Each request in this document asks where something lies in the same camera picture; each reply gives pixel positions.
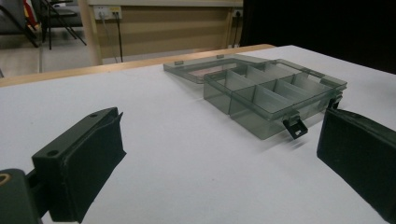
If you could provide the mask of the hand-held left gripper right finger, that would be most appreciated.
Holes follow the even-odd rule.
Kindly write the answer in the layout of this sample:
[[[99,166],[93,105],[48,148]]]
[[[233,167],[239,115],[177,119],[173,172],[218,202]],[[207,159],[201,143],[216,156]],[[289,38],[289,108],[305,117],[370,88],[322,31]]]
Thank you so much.
[[[340,109],[325,113],[317,156],[389,224],[396,224],[396,132]]]

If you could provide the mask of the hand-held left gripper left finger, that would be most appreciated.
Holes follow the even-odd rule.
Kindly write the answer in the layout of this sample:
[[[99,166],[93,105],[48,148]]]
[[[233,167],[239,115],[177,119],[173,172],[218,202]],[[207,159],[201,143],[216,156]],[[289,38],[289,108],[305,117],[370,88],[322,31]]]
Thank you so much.
[[[81,222],[96,196],[125,157],[116,107],[96,111],[32,157],[49,191],[54,221]]]

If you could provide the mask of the clear grey compartment box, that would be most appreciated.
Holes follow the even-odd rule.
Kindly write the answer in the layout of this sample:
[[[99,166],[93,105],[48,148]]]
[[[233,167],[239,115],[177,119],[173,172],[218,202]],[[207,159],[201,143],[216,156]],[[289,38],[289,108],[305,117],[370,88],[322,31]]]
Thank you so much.
[[[297,139],[304,120],[336,107],[344,80],[299,64],[245,55],[166,63],[163,70],[204,86],[204,99],[260,139],[284,130]]]

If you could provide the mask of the black curtain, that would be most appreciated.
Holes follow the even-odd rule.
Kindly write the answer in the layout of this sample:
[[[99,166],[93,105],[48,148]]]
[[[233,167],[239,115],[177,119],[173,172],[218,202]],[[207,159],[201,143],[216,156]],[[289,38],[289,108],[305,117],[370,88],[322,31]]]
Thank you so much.
[[[240,44],[294,45],[396,75],[396,0],[243,0]]]

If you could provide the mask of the black folding chair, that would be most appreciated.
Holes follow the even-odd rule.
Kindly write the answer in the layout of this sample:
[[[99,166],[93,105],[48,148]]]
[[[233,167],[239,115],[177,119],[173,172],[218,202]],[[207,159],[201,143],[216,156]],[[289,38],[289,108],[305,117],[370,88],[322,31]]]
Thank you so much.
[[[48,40],[50,49],[52,49],[51,30],[54,28],[64,28],[72,37],[86,45],[74,30],[74,27],[82,27],[83,24],[78,5],[68,5],[73,0],[31,0],[31,2],[41,25],[42,42]]]

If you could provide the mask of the black metal stand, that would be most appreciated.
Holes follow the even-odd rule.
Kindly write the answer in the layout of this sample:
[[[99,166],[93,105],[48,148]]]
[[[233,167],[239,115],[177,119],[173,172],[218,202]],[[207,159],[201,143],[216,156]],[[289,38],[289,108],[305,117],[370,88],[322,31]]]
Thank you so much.
[[[27,25],[23,0],[0,0],[0,35],[25,35],[35,48],[38,47]]]

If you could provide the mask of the wooden partition panel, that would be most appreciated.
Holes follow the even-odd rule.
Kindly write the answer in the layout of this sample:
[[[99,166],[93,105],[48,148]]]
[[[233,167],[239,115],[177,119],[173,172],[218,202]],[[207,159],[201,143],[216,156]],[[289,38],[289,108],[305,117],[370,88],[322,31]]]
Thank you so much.
[[[117,54],[225,49],[233,10],[244,0],[78,0],[92,64]],[[120,6],[121,19],[97,20],[94,6]]]

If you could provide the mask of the white wall socket strip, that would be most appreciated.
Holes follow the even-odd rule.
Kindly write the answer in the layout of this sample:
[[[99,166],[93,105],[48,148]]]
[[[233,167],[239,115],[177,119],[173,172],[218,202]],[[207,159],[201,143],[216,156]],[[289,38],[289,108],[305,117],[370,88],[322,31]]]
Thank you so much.
[[[97,20],[115,20],[122,18],[120,6],[94,6],[93,13]]]

